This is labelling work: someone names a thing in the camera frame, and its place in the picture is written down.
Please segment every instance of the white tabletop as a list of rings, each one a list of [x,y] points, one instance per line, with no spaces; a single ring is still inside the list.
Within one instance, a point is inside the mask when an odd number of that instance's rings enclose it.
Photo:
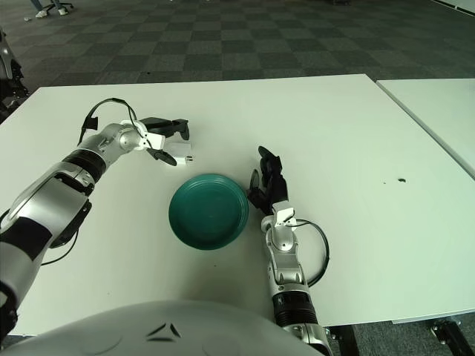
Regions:
[[[246,230],[216,251],[189,248],[168,224],[188,178],[215,172],[245,188],[259,145],[281,156],[297,217],[329,238],[329,268],[311,288],[322,325],[475,309],[474,181],[364,75],[41,88],[0,126],[4,208],[74,149],[85,114],[111,96],[139,118],[188,119],[194,161],[121,157],[92,194],[74,250],[40,269],[14,333],[149,300],[215,300],[270,317],[260,212],[250,208]],[[100,127],[127,118],[114,104],[98,114]],[[300,231],[310,275],[323,246]]]
[[[475,79],[378,84],[475,179]]]

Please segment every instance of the white charger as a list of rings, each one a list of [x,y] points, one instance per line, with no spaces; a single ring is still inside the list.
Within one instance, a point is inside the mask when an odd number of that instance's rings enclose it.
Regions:
[[[165,141],[163,150],[175,158],[177,165],[185,165],[187,162],[193,160],[193,156],[191,155],[191,143],[189,142]]]

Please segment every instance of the green bowl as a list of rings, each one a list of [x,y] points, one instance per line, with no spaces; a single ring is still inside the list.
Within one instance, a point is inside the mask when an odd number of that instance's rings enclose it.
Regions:
[[[170,226],[186,245],[215,250],[243,231],[249,214],[241,187],[219,174],[202,174],[185,182],[171,198]]]

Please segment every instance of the gray carpet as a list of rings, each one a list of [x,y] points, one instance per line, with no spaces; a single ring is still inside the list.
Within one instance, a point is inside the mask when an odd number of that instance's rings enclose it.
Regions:
[[[38,20],[28,0],[0,0],[0,26],[31,91],[345,73],[373,80],[475,77],[475,18],[429,0],[355,0],[343,7],[322,0],[74,4],[68,16],[52,10]],[[475,315],[460,318],[475,349]],[[354,329],[361,355],[451,355],[425,323]],[[332,347],[338,355],[335,341]]]

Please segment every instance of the black mark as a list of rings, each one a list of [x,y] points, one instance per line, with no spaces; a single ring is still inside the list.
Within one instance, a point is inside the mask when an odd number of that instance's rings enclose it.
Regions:
[[[175,328],[175,325],[170,324],[170,330],[173,332],[173,334],[177,337],[181,337],[180,333],[178,332],[177,328]]]
[[[152,339],[147,339],[147,341],[168,341],[174,343],[174,340],[170,337],[153,337]]]
[[[150,332],[147,334],[147,337],[149,336],[152,336],[153,334],[155,334],[156,332],[159,332],[161,329],[163,329],[165,327],[166,324],[163,324],[163,325],[160,325],[158,328],[156,328],[154,331]]]

